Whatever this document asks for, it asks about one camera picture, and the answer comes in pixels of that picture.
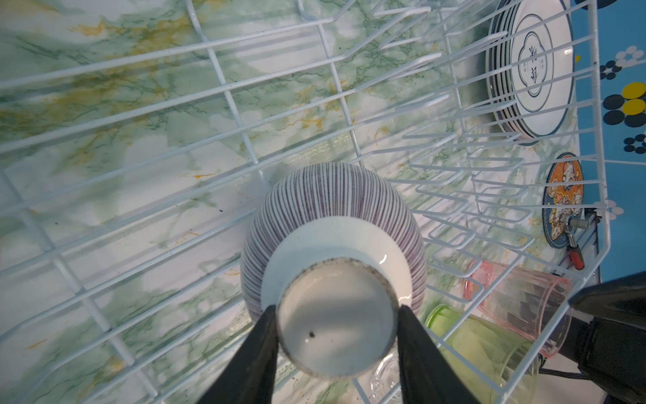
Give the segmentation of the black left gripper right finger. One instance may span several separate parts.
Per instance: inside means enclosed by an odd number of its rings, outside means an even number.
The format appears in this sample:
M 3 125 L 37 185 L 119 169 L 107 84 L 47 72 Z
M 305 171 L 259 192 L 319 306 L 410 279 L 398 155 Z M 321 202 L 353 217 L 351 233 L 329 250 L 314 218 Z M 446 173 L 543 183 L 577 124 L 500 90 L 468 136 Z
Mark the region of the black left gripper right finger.
M 397 344 L 402 402 L 476 403 L 409 306 L 398 311 Z

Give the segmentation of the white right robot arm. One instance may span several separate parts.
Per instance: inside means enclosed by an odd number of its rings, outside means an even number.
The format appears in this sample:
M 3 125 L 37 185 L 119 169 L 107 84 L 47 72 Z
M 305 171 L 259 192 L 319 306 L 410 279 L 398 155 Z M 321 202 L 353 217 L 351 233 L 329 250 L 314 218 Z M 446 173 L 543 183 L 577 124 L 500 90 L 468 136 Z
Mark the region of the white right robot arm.
M 645 273 L 586 287 L 568 303 L 592 320 L 571 320 L 560 354 L 607 393 L 607 403 L 644 403 Z

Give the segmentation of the striped ceramic bowl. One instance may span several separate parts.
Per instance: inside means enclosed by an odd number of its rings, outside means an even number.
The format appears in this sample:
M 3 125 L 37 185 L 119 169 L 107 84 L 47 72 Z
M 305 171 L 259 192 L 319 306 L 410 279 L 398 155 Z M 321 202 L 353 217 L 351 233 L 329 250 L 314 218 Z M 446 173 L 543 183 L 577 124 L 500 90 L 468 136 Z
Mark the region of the striped ceramic bowl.
M 250 318 L 274 307 L 284 354 L 321 379 L 360 375 L 382 360 L 399 309 L 420 310 L 426 277 L 424 242 L 405 200 L 348 163 L 311 165 L 277 182 L 242 249 Z

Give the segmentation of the pink glass cup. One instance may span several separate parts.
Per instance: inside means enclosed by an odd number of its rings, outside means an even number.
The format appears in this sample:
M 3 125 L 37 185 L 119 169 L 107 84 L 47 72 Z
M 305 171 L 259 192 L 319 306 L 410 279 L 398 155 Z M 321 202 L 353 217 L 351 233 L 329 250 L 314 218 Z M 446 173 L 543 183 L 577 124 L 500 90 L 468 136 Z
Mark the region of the pink glass cup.
M 555 317 L 572 291 L 568 279 L 535 269 L 516 266 L 507 271 L 505 264 L 472 260 L 471 276 L 464 282 L 464 297 L 475 298 L 478 292 L 486 297 L 476 311 L 508 331 L 536 340 Z

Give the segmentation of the green glass cup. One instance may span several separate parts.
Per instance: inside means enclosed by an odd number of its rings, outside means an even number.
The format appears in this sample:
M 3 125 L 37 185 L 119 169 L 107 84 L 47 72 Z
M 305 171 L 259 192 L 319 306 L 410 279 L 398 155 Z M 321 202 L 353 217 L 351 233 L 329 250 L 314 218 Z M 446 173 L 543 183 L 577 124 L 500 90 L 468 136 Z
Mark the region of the green glass cup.
M 437 336 L 442 337 L 463 314 L 462 311 L 451 306 L 441 304 L 430 311 L 425 325 Z M 470 315 L 448 337 L 447 344 L 468 360 L 471 365 L 474 365 L 474 368 L 502 388 L 506 386 L 525 359 L 533 346 L 533 341 L 485 319 Z M 440 347 L 440 352 L 480 403 L 496 402 L 499 395 L 491 385 L 446 348 Z M 506 403 L 532 403 L 540 365 L 540 356 L 537 356 Z

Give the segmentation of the clear glass cup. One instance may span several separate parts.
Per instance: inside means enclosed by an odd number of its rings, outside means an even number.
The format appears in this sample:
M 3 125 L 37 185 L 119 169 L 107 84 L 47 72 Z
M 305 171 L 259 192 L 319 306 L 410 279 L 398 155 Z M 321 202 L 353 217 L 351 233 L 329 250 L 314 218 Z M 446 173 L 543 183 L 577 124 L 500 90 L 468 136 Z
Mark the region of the clear glass cup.
M 398 354 L 392 352 L 376 366 L 370 379 L 370 401 L 380 403 L 390 391 L 400 382 L 400 366 Z

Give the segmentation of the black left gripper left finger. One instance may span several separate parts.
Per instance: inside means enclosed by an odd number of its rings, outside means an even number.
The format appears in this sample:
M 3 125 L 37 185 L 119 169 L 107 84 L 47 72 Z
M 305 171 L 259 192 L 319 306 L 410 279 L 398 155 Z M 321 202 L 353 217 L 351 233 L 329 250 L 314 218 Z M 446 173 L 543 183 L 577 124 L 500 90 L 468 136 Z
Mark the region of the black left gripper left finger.
M 198 404 L 272 402 L 278 353 L 278 321 L 272 305 Z

